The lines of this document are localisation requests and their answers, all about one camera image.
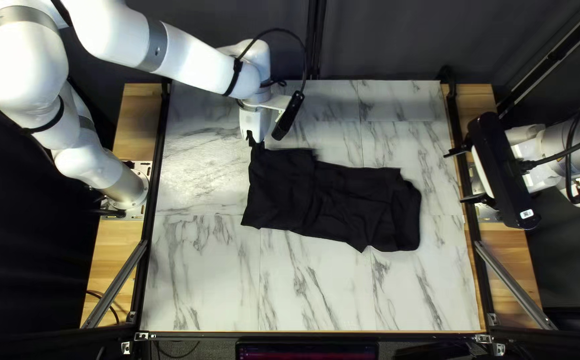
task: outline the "sticker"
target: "sticker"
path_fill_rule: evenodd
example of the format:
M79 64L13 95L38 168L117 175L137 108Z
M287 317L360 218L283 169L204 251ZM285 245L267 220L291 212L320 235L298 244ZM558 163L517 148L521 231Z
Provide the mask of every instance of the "sticker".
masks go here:
M522 219L526 219L529 217L533 217L534 211L532 209L527 209L525 211L521 211L521 213L519 215L521 216Z

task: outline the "black cable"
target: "black cable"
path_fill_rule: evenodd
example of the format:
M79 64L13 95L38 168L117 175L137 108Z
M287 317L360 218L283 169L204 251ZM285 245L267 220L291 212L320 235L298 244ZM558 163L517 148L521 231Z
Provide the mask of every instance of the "black cable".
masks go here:
M99 294L97 294L97 293L95 293L93 291L86 290L86 294L92 295L92 296L94 296L94 297L96 297L96 298L98 298L98 299L101 300L101 295L99 295ZM115 320L117 321L117 325L119 325L121 323L119 321L119 316L117 315L117 312L112 308L111 305L110 305L110 311L112 311L112 315L115 315Z
M168 356L171 359L183 359L184 357L192 354L192 351L195 351L195 349L199 346L199 344L201 343L201 341L197 341L197 343L195 344L195 346L192 347L192 349L189 352L186 352L183 355L178 355L178 356L173 356L168 354L167 352L161 350L161 347L159 346L159 342L158 341L154 341L155 345L157 345L157 356L160 359L161 356L159 354L163 354L165 356Z
M65 23L68 24L68 26L72 26L72 19L70 18L70 13L68 12L68 9L66 9L65 6L62 4L61 0L50 0L50 2L52 3L52 5L54 5L56 12L58 12L59 15L61 15L63 21L65 21Z
M568 150L572 148L572 141L574 140L574 132L576 130L576 126L580 121L580 113L572 120L572 125L570 125L570 129L567 132L567 140L566 140L566 148ZM566 155L566 195L567 200L569 200L572 204L576 203L574 195L572 194L572 153L568 153Z
M274 84L278 84L279 86L281 86L282 88L285 88L288 83L286 83L286 80L270 80L265 84L261 84L261 88L267 88L268 86L272 86Z
M103 355L103 352L106 351L106 347L101 347L99 349L99 353L97 354L97 359L96 360L101 360L101 356Z
M305 51L305 45L303 45L303 41L301 41L301 38L298 37L295 33L293 33L292 31L290 31L288 29L272 28L272 29L268 29L268 30L265 30L264 32L260 33L259 35L254 37L254 39L252 39L252 41L248 44L248 46L246 46L246 49L241 53L241 55L239 55L237 57L237 60L241 60L241 58L243 58L243 56L248 52L248 50L250 50L250 47L252 47L252 45L254 45L254 43L258 39L260 39L261 37L263 37L264 35L266 35L268 33L274 32L274 31L286 33L286 34L290 35L291 37L295 38L299 42L299 44L301 44L301 49L303 50L303 77L302 77L302 83L301 83L301 92L303 92L303 89L305 88L305 81L308 78L308 53Z
M99 214L102 216L108 216L108 217L123 218L126 216L125 210L90 209L90 210L88 210L88 212L94 213L94 214Z
M94 201L92 201L92 202L94 202L96 204L96 203L102 202L103 200L106 200L107 198L108 198L107 196L101 195L98 198L94 199Z
M563 150L561 152L558 152L552 156L548 156L547 158L543 158L540 160L527 160L527 161L521 161L521 169L528 171L532 168L535 168L541 164L545 164L545 163L549 163L550 161L554 161L557 159L560 159L562 157L564 157L567 154L571 154L574 151L580 150L580 143L577 143L576 145L570 147L569 149Z

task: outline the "marble table surface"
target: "marble table surface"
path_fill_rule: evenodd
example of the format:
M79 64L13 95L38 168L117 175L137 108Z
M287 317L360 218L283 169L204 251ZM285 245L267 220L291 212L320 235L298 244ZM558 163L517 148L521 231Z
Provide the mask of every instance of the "marble table surface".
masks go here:
M292 94L300 82L273 92ZM241 226L250 148L233 99L174 83L141 329L474 331L475 296L437 81L309 81L290 133L348 167L398 167L422 193L421 244L347 243Z

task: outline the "black fabric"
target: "black fabric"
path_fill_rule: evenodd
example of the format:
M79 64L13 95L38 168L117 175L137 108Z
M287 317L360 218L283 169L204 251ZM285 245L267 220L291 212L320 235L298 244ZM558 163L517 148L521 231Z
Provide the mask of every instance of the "black fabric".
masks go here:
M348 168L317 161L309 149L251 146L241 225L344 241L360 252L418 248L421 194L398 168Z

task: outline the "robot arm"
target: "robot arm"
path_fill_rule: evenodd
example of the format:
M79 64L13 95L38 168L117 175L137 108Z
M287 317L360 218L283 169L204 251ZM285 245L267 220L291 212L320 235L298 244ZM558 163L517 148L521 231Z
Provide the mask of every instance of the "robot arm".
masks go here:
M234 74L231 56L169 24L146 18L128 8L124 0L62 0L62 4L79 41L99 59L217 94L224 94L230 86ZM270 78L270 52L258 55L257 66L249 61L243 64L230 97L252 97Z
M270 80L270 49L261 40L236 71L235 58L249 40L214 49L180 29L147 19L124 0L62 4L79 40L94 56L243 99L241 132L252 131L257 142L270 128L270 109L282 114L290 103L290 97L272 96L270 87L261 87ZM89 111L66 82L68 62L58 33L66 26L51 0L0 0L0 110L21 127L36 130L32 135L53 151L62 174L98 189L119 209L139 206L147 179L101 147Z

